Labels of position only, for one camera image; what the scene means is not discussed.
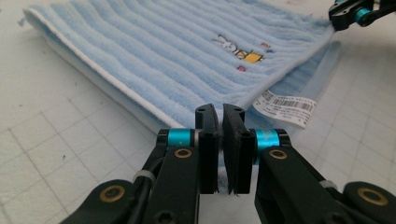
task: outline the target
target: brass washer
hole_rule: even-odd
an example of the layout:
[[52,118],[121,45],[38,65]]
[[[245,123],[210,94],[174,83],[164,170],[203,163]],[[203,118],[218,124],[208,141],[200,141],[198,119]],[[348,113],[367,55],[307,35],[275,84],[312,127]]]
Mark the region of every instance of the brass washer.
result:
[[191,150],[186,148],[181,148],[175,151],[175,156],[181,159],[186,159],[192,155]]
[[[113,189],[117,189],[119,191],[119,193],[117,195],[115,195],[114,197],[108,197],[106,195],[106,193]],[[113,185],[113,186],[109,186],[109,187],[105,188],[104,190],[102,190],[102,192],[100,193],[100,200],[102,200],[102,202],[104,202],[104,203],[114,203],[114,202],[118,201],[120,198],[122,198],[122,196],[124,194],[125,194],[125,188],[123,186]]]
[[279,149],[272,149],[270,151],[270,156],[272,156],[273,158],[277,159],[277,160],[285,160],[288,157],[288,154],[286,154],[286,152],[279,150]]
[[[379,199],[378,200],[372,199],[372,198],[368,197],[365,193],[373,193]],[[385,206],[385,205],[388,205],[388,203],[389,203],[387,197],[385,197],[381,192],[378,192],[377,190],[374,190],[374,189],[359,188],[358,194],[359,194],[359,196],[361,196],[361,198],[363,198],[368,203],[373,203],[373,204],[379,205],[379,206]]]

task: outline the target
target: striped towel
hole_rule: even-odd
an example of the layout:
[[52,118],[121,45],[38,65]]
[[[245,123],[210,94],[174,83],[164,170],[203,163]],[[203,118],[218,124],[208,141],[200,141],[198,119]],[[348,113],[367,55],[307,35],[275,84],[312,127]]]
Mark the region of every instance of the striped towel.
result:
[[[301,93],[333,34],[327,21],[260,0],[88,0],[24,13],[169,127],[194,127],[200,105],[214,104],[221,120],[224,103],[253,110],[269,88]],[[276,84],[285,76],[300,81]]]

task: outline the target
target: white table surface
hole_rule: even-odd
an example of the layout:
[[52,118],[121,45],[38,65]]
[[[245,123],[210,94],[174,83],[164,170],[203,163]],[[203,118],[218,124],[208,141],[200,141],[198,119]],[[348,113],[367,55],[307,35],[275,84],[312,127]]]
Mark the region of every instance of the white table surface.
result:
[[[49,1],[0,0],[0,223],[60,222],[99,183],[132,180],[155,144],[156,133],[23,24],[23,7]],[[332,2],[276,1],[323,18]],[[339,63],[308,127],[291,137],[340,190],[363,180],[396,194],[395,22],[334,35]],[[202,195],[200,223],[259,223],[253,200]]]

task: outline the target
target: towel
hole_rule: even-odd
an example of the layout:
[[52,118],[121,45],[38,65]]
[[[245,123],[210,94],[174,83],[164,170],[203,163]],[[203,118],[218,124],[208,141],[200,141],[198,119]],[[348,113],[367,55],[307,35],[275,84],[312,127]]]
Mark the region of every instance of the towel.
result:
[[[224,103],[246,109],[252,124],[271,125],[251,107],[263,91],[316,97],[309,83],[335,62],[328,21],[260,0],[68,1],[24,14],[55,50],[168,127],[193,128],[194,110],[205,104],[221,120]],[[317,90],[328,75],[321,73]]]

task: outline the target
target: white tag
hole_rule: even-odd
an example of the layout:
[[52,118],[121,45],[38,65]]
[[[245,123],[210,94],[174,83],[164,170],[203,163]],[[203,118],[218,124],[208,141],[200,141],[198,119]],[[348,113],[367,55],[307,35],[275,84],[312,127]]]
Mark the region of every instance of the white tag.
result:
[[296,96],[280,96],[265,91],[253,104],[260,113],[305,128],[317,103]]

